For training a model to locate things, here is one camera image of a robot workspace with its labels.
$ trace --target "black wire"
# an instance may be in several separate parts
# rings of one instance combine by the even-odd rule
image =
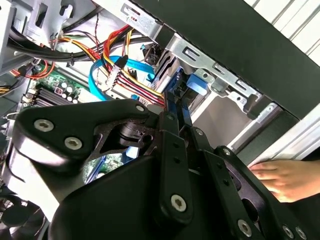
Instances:
[[[98,6],[97,8],[95,8],[94,10],[92,10],[91,12],[89,12],[86,16],[84,16],[83,18],[79,19],[78,21],[76,21],[75,23],[71,24],[70,26],[66,26],[62,29],[62,31],[64,33],[68,33],[70,31],[72,31],[73,29],[79,27],[81,24],[84,24],[85,22],[87,22],[88,20],[92,19],[95,15],[97,15],[98,13],[100,13],[104,8],[101,6]]]
[[[130,44],[138,44],[138,43],[151,43],[152,41],[148,37],[137,37],[130,41]],[[110,48],[110,52],[112,53],[116,48],[119,48],[123,45],[123,39],[116,39],[112,43],[112,47]],[[23,54],[26,54],[28,56],[47,60],[47,61],[53,61],[53,62],[62,62],[62,63],[69,63],[72,60],[75,62],[81,62],[81,61],[91,61],[91,59],[82,51],[82,52],[76,52],[72,54],[69,52],[61,52],[61,51],[52,51],[49,48],[42,48],[39,47],[39,49],[29,49],[25,47],[21,47],[18,43],[13,41],[9,38],[8,40],[8,47],[14,49],[15,51],[21,52]],[[103,51],[103,43],[98,45],[98,52],[101,53]]]

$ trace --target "wire bundle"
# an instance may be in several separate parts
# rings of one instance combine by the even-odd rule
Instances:
[[[53,62],[50,70],[48,71],[48,62],[44,61],[44,69],[41,72],[39,72],[38,74],[35,74],[35,75],[26,74],[25,77],[29,78],[29,79],[34,79],[34,80],[43,79],[43,78],[48,77],[53,72],[54,68],[55,68],[55,63]],[[20,72],[18,72],[17,70],[11,70],[10,73],[12,75],[14,75],[15,77],[21,75]]]
[[[96,10],[91,13],[91,17],[94,17],[99,13]],[[99,42],[96,35],[97,30],[95,29],[95,36],[80,30],[74,30],[73,27],[64,28],[63,31],[65,32],[63,37],[59,38],[57,41],[58,43],[62,42],[70,42],[73,45],[76,45],[81,49],[80,52],[61,52],[57,50],[51,50],[45,46],[39,46],[31,41],[29,41],[25,36],[15,30],[13,27],[10,30],[8,46],[15,51],[24,53],[26,55],[32,56],[37,59],[44,60],[45,67],[42,72],[35,74],[35,75],[26,75],[25,77],[30,79],[41,79],[47,77],[54,69],[55,62],[68,62],[73,64],[77,61],[92,61],[97,62],[101,59],[101,63],[103,69],[101,71],[108,77],[110,72],[114,67],[114,63],[110,60],[110,54],[115,48],[123,46],[125,43],[126,47],[126,54],[129,53],[129,45],[135,43],[152,43],[152,41],[148,37],[137,37],[131,39],[133,35],[139,34],[129,25],[122,27],[121,29],[112,32],[108,39],[104,42]],[[87,47],[83,43],[79,42],[79,40],[89,38],[94,44],[94,47]],[[52,66],[50,70],[48,70],[48,62],[52,61]],[[13,70],[11,72],[14,76],[18,77],[21,74],[17,70]],[[164,99],[163,96],[148,88],[147,86],[143,85],[142,83],[138,82],[134,79],[128,72],[126,72],[123,68],[121,69],[120,73],[118,74],[115,84],[118,86],[126,89],[127,91],[132,92],[133,94],[145,99],[149,103],[157,104],[160,106],[164,106]]]
[[[125,41],[127,46],[126,53],[128,54],[132,31],[133,29],[130,26],[126,25],[120,30],[114,31],[113,33],[111,33],[109,38],[104,42],[101,62],[107,74],[111,72],[114,66],[114,63],[109,58],[112,44],[118,38],[122,38],[123,36],[127,35],[127,37],[125,38]],[[143,85],[142,83],[138,82],[124,69],[121,69],[121,72],[117,78],[116,83],[122,88],[135,93],[137,96],[145,99],[151,104],[164,106],[164,100],[161,93],[158,93],[152,90],[151,88]]]

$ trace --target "red wire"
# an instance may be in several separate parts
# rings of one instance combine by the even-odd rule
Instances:
[[[130,85],[130,87],[135,88],[136,90],[138,90],[139,92],[142,92],[143,94],[145,94],[147,97],[151,98],[151,100],[156,101],[159,104],[164,105],[165,103],[163,101],[161,101],[160,99],[156,98],[155,96],[153,96],[151,93],[147,92],[146,90],[144,90],[142,87],[133,85],[129,80],[125,79],[124,77],[119,77],[121,80],[125,81],[128,85]]]
[[[117,83],[117,84],[118,84],[119,86],[123,87],[124,89],[127,89],[129,92],[132,92],[132,90],[130,90],[127,86],[125,86],[125,85],[123,85],[123,84],[121,84],[121,83]],[[156,104],[155,102],[150,101],[150,100],[147,99],[145,96],[142,96],[142,95],[140,95],[139,93],[136,93],[136,92],[135,92],[135,94],[138,95],[139,97],[147,100],[147,101],[148,101],[149,103],[151,103],[151,104]]]
[[[139,88],[139,87],[136,87],[136,86],[134,86],[134,85],[131,85],[130,82],[128,82],[128,81],[125,80],[124,78],[119,79],[119,81],[120,81],[121,83],[123,83],[123,81],[125,81],[126,84],[128,84],[129,87],[132,88],[133,90],[142,92],[142,93],[144,94],[144,95],[142,95],[142,97],[143,97],[144,99],[148,99],[150,102],[153,102],[153,103],[158,104],[158,105],[161,105],[161,106],[164,106],[164,105],[165,105],[163,102],[159,101],[158,99],[151,98],[152,96],[150,96],[145,90],[143,90],[143,89],[141,89],[141,88]]]

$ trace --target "silver metal frame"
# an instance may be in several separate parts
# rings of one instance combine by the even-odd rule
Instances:
[[[320,104],[258,156],[250,166],[265,160],[302,160],[318,147],[320,147]]]
[[[16,55],[15,52],[7,47],[9,31],[13,21],[15,8],[9,0],[1,1],[0,10],[0,76],[31,61],[30,56]]]
[[[61,0],[13,0],[13,2],[16,7],[14,27],[25,36],[48,47],[53,46],[51,41],[58,37],[63,23],[70,18],[73,10],[73,6],[68,5],[63,15],[60,15]],[[41,6],[47,9],[41,26],[36,26]]]

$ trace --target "capacitor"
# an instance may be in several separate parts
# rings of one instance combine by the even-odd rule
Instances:
[[[66,99],[67,99],[69,102],[72,102],[74,98],[75,98],[75,95],[74,95],[73,93],[70,93]]]
[[[68,93],[72,93],[72,92],[74,91],[74,89],[73,89],[72,86],[68,86],[68,87],[66,88],[66,91],[67,91]]]
[[[63,89],[65,89],[66,87],[68,87],[68,84],[67,84],[66,82],[63,82],[63,83],[61,83],[61,87],[62,87]]]

